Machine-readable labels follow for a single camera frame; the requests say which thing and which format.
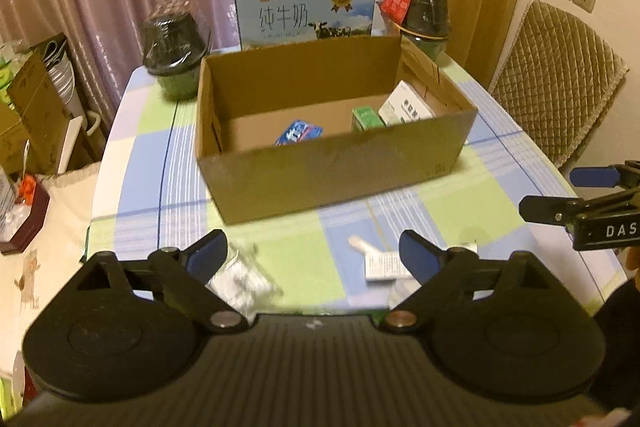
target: white cloth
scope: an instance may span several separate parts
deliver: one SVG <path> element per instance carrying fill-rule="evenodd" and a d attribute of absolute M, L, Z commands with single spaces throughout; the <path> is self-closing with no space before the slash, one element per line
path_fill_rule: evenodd
<path fill-rule="evenodd" d="M 99 168 L 44 179 L 50 201 L 42 230 L 24 253 L 0 255 L 0 375 L 11 375 L 29 325 L 81 266 Z"/>

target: cardboard box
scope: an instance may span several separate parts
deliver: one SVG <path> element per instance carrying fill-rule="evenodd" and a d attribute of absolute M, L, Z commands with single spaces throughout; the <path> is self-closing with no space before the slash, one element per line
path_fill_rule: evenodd
<path fill-rule="evenodd" d="M 7 92 L 16 110 L 0 103 L 0 164 L 4 171 L 22 171 L 22 152 L 30 140 L 30 172 L 55 174 L 70 117 L 38 52 L 23 65 Z"/>
<path fill-rule="evenodd" d="M 351 132 L 351 112 L 379 110 L 400 80 L 437 117 Z M 369 196 L 447 174 L 477 109 L 400 37 L 302 42 L 202 61 L 196 158 L 228 224 Z M 315 140 L 274 147 L 291 121 Z"/>
<path fill-rule="evenodd" d="M 376 0 L 236 0 L 243 50 L 370 35 Z"/>

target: quilted chair cushion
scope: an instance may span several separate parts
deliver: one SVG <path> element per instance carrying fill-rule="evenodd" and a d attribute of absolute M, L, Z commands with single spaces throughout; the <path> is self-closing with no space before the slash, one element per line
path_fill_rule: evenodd
<path fill-rule="evenodd" d="M 578 17 L 535 0 L 489 93 L 559 168 L 604 115 L 627 71 Z"/>

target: small white box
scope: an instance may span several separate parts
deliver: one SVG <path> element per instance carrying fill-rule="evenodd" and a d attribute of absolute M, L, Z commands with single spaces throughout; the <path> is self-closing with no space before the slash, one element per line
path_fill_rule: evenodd
<path fill-rule="evenodd" d="M 364 264 L 364 277 L 367 281 L 412 279 L 411 272 L 402 264 L 400 253 L 397 251 L 367 255 Z"/>
<path fill-rule="evenodd" d="M 399 123 L 433 118 L 435 113 L 404 80 L 396 86 L 378 111 L 387 127 Z"/>

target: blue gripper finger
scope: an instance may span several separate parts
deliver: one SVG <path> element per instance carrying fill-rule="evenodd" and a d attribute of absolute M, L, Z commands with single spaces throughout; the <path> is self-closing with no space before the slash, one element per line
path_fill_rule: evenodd
<path fill-rule="evenodd" d="M 576 167 L 569 174 L 574 187 L 615 187 L 620 172 L 615 167 Z"/>

